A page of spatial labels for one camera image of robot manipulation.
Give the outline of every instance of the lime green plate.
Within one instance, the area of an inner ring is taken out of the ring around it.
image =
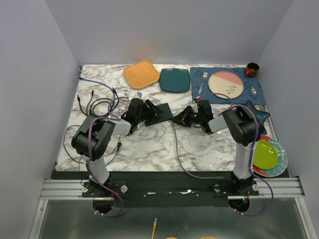
[[[254,165],[261,169],[274,168],[278,163],[276,149],[268,142],[260,140],[255,150]]]

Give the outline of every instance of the marble surface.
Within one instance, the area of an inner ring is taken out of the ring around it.
[[[84,65],[82,77],[95,80],[114,87],[119,96],[133,97],[134,90],[123,76],[123,70],[127,65]],[[244,67],[241,65],[155,65],[160,72],[163,68],[191,67]],[[112,98],[112,92],[99,84],[80,81],[77,95],[81,98],[81,104],[86,106],[94,90],[94,98]],[[186,106],[192,105],[191,91],[182,94],[172,94],[160,90],[159,83],[138,90],[143,99],[151,100],[155,105],[168,103],[173,115],[181,112]],[[129,101],[120,100],[114,114],[120,116],[127,110]],[[225,110],[229,105],[211,105],[214,116]],[[96,112],[105,114],[107,104],[96,107]],[[79,109],[75,97],[70,114],[68,127],[74,124],[80,125],[86,118]],[[268,135],[271,132],[265,123]],[[78,127],[68,130],[65,138],[65,146],[70,155],[78,160],[80,156],[71,147],[71,139]],[[225,129],[212,135],[206,135],[201,128],[181,127],[175,125],[178,138],[178,151],[183,166],[190,171],[231,171],[235,165],[236,143]],[[105,154],[109,154],[117,145],[118,136],[112,136]],[[115,159],[108,164],[109,171],[181,171],[176,160],[175,141],[170,122],[163,122],[149,127],[142,126],[130,136],[121,136],[122,147]],[[106,164],[113,158],[113,154],[105,156]],[[86,171],[83,164],[72,161],[61,147],[58,156],[57,171]]]

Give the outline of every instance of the green square plate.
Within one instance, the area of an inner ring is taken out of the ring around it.
[[[190,75],[187,69],[162,69],[159,86],[163,91],[182,93],[189,90]]]

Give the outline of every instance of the blue placemat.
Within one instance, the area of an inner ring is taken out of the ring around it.
[[[266,100],[265,100],[261,85],[259,83],[258,76],[247,77],[245,75],[244,70],[245,70],[245,68],[191,67],[190,81],[191,81],[191,93],[192,93],[193,99],[200,96],[200,95],[203,96],[205,94],[211,93],[211,91],[208,87],[208,80],[212,74],[219,72],[219,71],[227,71],[227,72],[233,73],[236,76],[238,76],[244,84],[243,93],[239,97],[236,97],[233,99],[235,104],[244,104],[248,100],[250,100],[253,104],[258,105],[258,102],[255,99],[255,97],[250,94],[250,88],[254,87],[257,91],[257,98],[258,98],[259,102],[262,105],[265,105]],[[207,75],[207,79],[204,82],[201,94],[199,94],[198,90],[199,90],[201,83],[203,82],[204,72],[207,72],[208,75]],[[205,96],[205,97],[203,97],[203,99],[208,100],[211,104],[229,104],[230,103],[228,99],[222,99],[222,98],[219,98],[215,95]]]

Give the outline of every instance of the cup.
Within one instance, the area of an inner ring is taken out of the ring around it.
[[[257,65],[256,63],[249,63],[245,68],[245,74],[249,77],[257,76],[258,72],[259,65]]]

